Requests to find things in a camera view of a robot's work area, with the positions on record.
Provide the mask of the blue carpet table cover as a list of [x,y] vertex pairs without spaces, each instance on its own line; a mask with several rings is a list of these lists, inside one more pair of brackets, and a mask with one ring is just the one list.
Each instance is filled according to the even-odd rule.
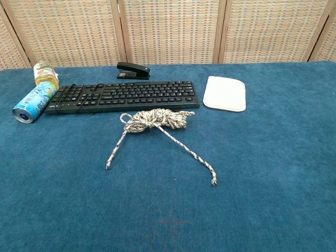
[[13,106],[31,69],[0,71],[0,252],[336,252],[336,63],[151,66],[151,80],[242,81],[244,112],[128,134],[120,114]]

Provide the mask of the black computer keyboard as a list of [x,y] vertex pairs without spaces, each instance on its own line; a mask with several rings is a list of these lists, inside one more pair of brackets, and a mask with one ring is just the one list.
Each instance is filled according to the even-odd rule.
[[45,114],[199,108],[191,81],[122,82],[63,86]]

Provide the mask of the yellow tea plastic bottle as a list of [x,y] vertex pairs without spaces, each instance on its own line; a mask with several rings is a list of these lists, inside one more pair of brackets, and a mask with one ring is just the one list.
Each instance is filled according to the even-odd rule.
[[47,61],[39,61],[34,67],[35,84],[38,86],[41,82],[49,81],[59,89],[58,74],[55,72],[53,66]]

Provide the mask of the black stapler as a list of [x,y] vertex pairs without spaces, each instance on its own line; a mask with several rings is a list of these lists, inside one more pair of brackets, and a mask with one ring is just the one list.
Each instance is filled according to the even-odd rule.
[[117,68],[120,70],[117,76],[118,79],[149,80],[150,78],[150,69],[145,66],[129,62],[118,62]]

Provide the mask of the woven folding screen panel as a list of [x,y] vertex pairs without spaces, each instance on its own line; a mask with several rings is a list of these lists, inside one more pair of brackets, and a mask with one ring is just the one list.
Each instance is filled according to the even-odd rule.
[[128,62],[218,63],[227,0],[117,2]]
[[222,0],[218,63],[311,58],[336,0]]
[[31,68],[31,64],[0,2],[0,70],[19,68]]
[[24,64],[114,66],[126,61],[121,0],[0,0]]
[[336,62],[336,6],[331,11],[309,61]]

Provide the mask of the blue drink can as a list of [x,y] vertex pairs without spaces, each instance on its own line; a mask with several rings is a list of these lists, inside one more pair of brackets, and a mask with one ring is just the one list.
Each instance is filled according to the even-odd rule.
[[50,81],[43,81],[12,109],[14,118],[22,123],[32,123],[46,108],[58,88]]

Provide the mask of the white rectangular pouch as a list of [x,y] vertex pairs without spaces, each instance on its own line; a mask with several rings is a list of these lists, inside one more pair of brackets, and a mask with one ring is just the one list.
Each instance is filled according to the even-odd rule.
[[246,110],[245,84],[237,79],[209,76],[204,92],[206,107],[233,112]]

